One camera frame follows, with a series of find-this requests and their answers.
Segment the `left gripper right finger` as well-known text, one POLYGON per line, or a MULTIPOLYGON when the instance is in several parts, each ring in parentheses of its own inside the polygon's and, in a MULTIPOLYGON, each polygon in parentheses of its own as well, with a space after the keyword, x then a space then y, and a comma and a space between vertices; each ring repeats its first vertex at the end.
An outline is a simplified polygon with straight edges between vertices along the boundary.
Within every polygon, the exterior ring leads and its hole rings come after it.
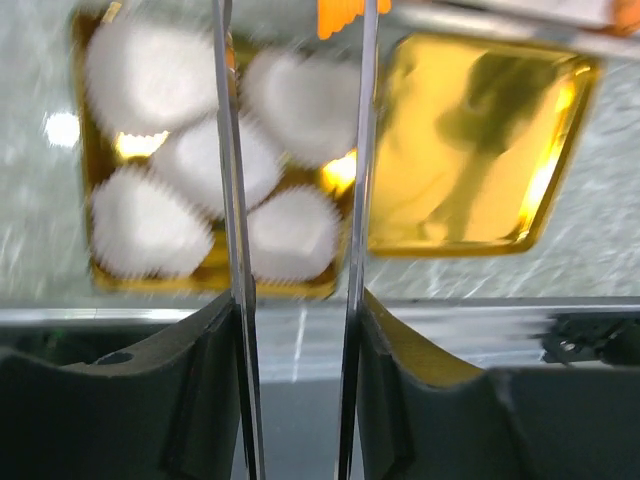
POLYGON ((368 479, 635 479, 639 366, 476 367, 368 296, 358 423, 368 479))

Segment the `metal tongs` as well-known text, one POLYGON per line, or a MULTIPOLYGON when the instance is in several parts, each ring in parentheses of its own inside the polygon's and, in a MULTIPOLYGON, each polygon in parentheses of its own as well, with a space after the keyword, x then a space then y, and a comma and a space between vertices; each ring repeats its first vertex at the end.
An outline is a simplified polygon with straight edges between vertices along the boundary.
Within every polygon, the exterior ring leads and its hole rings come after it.
MULTIPOLYGON (((232 298, 240 314, 241 416, 248 476, 266 476, 262 430, 259 363, 256 340, 256 293, 251 275, 244 175, 237 113, 235 58, 227 51, 232 4, 215 1, 213 45, 219 98, 217 123, 223 180, 232 298)), ((341 367, 339 447, 334 476, 351 476, 356 420, 357 379, 361 342, 360 316, 364 304, 364 263, 367 253, 369 195, 372 178, 374 96, 378 64, 379 12, 374 1, 363 6, 362 57, 357 130, 356 176, 350 240, 348 298, 341 367)))

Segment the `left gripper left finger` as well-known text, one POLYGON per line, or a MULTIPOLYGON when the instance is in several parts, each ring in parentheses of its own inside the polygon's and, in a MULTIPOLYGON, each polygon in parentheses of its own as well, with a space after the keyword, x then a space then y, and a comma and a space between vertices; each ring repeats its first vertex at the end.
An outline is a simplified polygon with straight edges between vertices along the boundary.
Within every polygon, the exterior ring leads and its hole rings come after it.
POLYGON ((227 479, 240 418, 229 294, 92 364, 1 352, 5 479, 227 479))

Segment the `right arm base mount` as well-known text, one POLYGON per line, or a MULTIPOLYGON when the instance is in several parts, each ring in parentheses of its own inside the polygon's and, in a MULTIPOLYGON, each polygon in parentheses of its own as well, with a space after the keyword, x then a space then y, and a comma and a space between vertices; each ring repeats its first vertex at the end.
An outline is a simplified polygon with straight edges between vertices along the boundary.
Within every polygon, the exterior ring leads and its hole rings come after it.
POLYGON ((639 314, 632 312, 565 313, 542 336, 543 360, 570 365, 601 362, 639 366, 639 314))

